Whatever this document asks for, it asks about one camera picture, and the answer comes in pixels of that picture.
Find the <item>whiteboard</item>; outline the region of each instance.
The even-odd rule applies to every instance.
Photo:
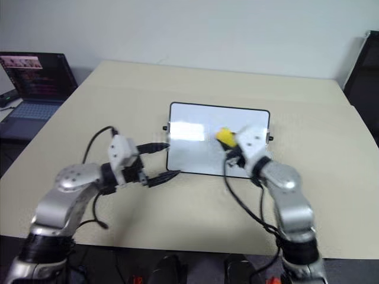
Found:
[[[166,167],[185,173],[221,176],[225,151],[216,140],[216,133],[222,127],[237,133],[247,125],[268,133],[269,117],[269,111],[263,109],[173,102],[170,105],[170,148]],[[237,166],[228,168],[227,175],[247,178],[244,169]]]

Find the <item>laptop keyboard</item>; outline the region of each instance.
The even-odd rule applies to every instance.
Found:
[[[12,111],[10,117],[48,120],[59,107],[59,105],[29,104],[24,102]]]

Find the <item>laptop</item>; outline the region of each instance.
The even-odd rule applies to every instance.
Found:
[[[0,63],[23,102],[0,123],[0,138],[32,140],[78,87],[61,53],[0,52]]]

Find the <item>red component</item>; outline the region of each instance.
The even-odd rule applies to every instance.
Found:
[[[143,284],[143,278],[141,276],[133,275],[133,284]]]
[[[270,280],[266,280],[266,284],[281,284],[282,282],[280,281],[279,278],[273,277]]]

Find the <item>white wall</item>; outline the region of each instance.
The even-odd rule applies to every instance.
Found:
[[[66,54],[78,81],[102,59],[335,78],[379,0],[0,0],[0,49]]]

